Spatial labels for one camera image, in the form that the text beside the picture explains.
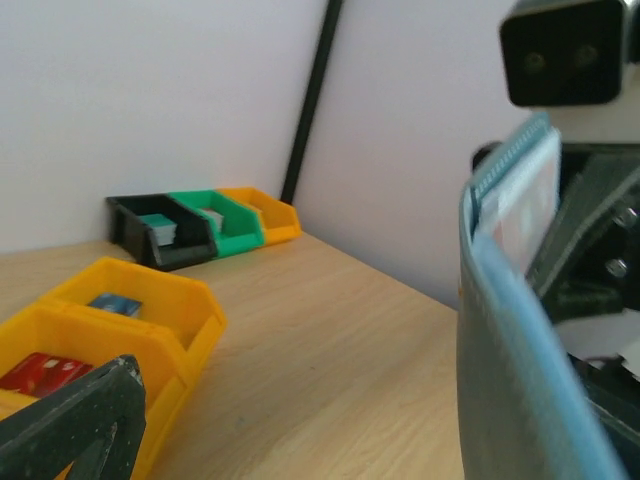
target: light wood tabletop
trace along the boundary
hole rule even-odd
[[[103,255],[0,256],[0,319]],[[176,273],[229,327],[151,479],[463,478],[453,310],[308,235]]]

